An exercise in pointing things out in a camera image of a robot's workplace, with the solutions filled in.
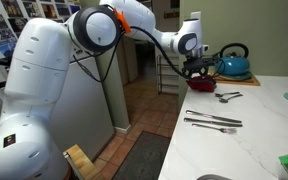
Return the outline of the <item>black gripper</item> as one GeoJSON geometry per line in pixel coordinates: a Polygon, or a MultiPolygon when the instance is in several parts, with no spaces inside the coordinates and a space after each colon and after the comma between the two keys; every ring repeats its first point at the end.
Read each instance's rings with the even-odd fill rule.
{"type": "Polygon", "coordinates": [[[182,72],[185,75],[191,76],[194,73],[198,73],[201,76],[206,76],[210,66],[214,66],[219,62],[219,58],[215,56],[206,57],[191,57],[183,63],[182,72]]]}

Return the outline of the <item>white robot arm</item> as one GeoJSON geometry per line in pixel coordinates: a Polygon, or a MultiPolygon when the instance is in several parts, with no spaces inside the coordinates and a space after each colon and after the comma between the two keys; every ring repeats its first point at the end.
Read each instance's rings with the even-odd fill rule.
{"type": "Polygon", "coordinates": [[[161,52],[184,55],[176,73],[209,81],[218,57],[205,57],[201,21],[183,22],[177,32],[156,29],[153,12],[137,0],[100,0],[66,22],[34,18],[25,25],[12,56],[0,115],[0,180],[68,180],[71,167],[49,132],[73,53],[99,54],[121,36],[153,42],[161,52]]]}

